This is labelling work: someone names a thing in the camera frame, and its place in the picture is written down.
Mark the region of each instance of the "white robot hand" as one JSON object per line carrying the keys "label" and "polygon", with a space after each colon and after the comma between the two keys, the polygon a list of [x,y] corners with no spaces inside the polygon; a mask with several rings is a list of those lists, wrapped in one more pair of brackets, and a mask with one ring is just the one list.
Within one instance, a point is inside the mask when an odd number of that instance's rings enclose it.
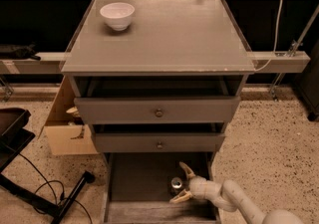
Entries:
{"label": "white robot hand", "polygon": [[179,166],[186,174],[189,189],[183,190],[171,199],[170,203],[179,203],[190,198],[206,199],[214,206],[228,212],[238,209],[248,224],[303,224],[297,216],[286,210],[274,210],[264,214],[232,180],[226,180],[221,185],[195,175],[183,162],[180,162]]}

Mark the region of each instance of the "drawer knob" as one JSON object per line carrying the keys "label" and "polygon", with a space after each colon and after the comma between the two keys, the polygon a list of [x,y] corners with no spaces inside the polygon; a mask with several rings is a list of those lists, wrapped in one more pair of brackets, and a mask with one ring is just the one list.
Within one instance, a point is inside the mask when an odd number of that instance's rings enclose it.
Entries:
{"label": "drawer knob", "polygon": [[158,149],[162,149],[162,143],[161,143],[161,141],[158,142],[157,148],[158,148]]}
{"label": "drawer knob", "polygon": [[156,110],[156,117],[162,117],[163,113],[161,109]]}

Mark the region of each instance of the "cardboard box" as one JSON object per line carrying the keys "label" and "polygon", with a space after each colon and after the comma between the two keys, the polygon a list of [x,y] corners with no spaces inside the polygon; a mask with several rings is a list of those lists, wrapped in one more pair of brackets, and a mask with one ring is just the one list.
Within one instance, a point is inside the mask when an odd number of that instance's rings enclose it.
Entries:
{"label": "cardboard box", "polygon": [[66,110],[74,106],[74,97],[68,78],[64,78],[44,126],[53,155],[97,154],[89,127],[69,125],[73,118]]}

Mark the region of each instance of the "gray tabletop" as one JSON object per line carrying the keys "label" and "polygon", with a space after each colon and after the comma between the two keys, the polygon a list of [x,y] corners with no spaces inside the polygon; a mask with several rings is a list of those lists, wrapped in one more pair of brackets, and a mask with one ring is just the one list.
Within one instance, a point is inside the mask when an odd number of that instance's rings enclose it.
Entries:
{"label": "gray tabletop", "polygon": [[[131,26],[115,32],[100,9],[127,2]],[[251,73],[220,0],[96,0],[63,67],[68,73]]]}

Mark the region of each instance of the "white bowl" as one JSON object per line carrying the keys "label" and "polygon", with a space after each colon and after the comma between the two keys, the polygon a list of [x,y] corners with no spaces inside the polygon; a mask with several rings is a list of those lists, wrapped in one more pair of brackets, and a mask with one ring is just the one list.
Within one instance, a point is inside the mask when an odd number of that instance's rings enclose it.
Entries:
{"label": "white bowl", "polygon": [[127,3],[112,3],[101,8],[100,14],[104,22],[116,31],[128,28],[132,22],[135,8]]}

